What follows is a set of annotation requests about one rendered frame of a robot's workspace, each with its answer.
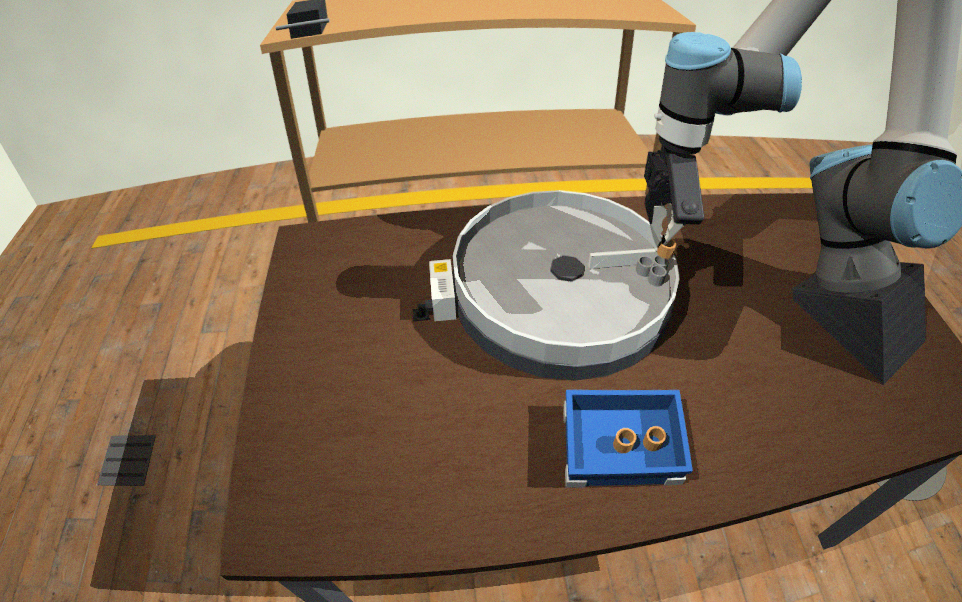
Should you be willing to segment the bronze bushing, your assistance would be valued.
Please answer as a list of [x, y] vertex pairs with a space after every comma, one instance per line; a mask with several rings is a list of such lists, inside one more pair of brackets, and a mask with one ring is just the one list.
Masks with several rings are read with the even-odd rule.
[[657, 254], [664, 259], [670, 259], [674, 255], [675, 247], [676, 242], [674, 239], [671, 239], [665, 246], [662, 243], [660, 244], [657, 249]]
[[[630, 444], [622, 443], [619, 438], [626, 438], [630, 441]], [[632, 442], [633, 441], [633, 442]], [[634, 431], [628, 428], [620, 429], [613, 442], [614, 449], [619, 453], [628, 453], [632, 450], [632, 447], [636, 441], [636, 434]], [[631, 443], [632, 442], [632, 443]]]
[[[655, 436], [655, 437], [657, 437], [660, 442], [654, 442], [654, 441], [652, 441], [649, 436]], [[643, 445], [644, 445], [644, 447], [645, 447], [647, 450], [649, 450], [649, 451], [657, 451], [657, 450], [659, 450], [659, 449], [661, 448], [661, 446], [663, 445], [663, 443], [664, 443], [664, 441], [665, 441], [665, 438], [666, 438], [666, 433], [665, 433], [665, 431], [664, 431], [661, 427], [653, 426], [653, 427], [651, 427], [651, 428], [648, 429], [648, 431], [647, 431], [647, 433], [646, 433], [646, 435], [645, 435], [645, 437], [644, 437], [644, 440], [643, 440]], [[662, 439], [663, 439], [663, 440], [662, 440]], [[662, 441], [661, 441], [661, 440], [662, 440]]]

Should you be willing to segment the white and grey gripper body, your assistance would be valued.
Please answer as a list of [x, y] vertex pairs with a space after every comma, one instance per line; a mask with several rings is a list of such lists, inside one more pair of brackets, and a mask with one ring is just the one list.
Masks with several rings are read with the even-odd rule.
[[[657, 152], [648, 151], [644, 178], [646, 180], [648, 188], [649, 187], [656, 188], [655, 196], [657, 200], [661, 202], [662, 205], [666, 205], [667, 203], [672, 204], [671, 192], [670, 192], [670, 186], [669, 186], [669, 175], [668, 175], [668, 169], [667, 169], [667, 158], [669, 154], [672, 153], [672, 154], [692, 155], [700, 152], [701, 148], [700, 147], [698, 148], [681, 147], [666, 141], [660, 136], [659, 136], [659, 141], [662, 144], [661, 151], [660, 150], [658, 150]], [[668, 147], [668, 149], [665, 147]], [[669, 149], [671, 149], [672, 151]]]

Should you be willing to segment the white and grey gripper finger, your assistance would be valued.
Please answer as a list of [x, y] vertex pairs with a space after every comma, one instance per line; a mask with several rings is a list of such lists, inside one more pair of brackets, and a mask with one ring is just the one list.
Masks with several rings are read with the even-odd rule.
[[654, 242], [656, 246], [659, 247], [662, 242], [662, 221], [667, 215], [667, 210], [665, 206], [657, 200], [655, 190], [656, 188], [649, 188], [649, 193], [645, 197], [645, 208]]
[[674, 235], [683, 227], [685, 224], [676, 224], [673, 219], [672, 204], [667, 205], [667, 231], [662, 237], [662, 244], [665, 246]]

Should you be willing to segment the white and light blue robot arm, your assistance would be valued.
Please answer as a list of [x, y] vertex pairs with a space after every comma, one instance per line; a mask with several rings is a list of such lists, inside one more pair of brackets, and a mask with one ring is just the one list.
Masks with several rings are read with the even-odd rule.
[[[656, 132], [698, 148], [709, 142], [715, 113], [793, 110], [802, 75], [787, 55], [830, 1], [772, 0], [731, 48], [711, 34], [674, 36]], [[820, 287], [854, 293], [889, 286], [901, 277], [891, 242], [935, 248], [961, 228], [962, 170], [948, 142], [961, 25], [962, 0], [898, 0], [884, 133], [873, 145], [810, 160]], [[671, 153], [667, 168], [674, 222], [701, 224], [696, 156]]]

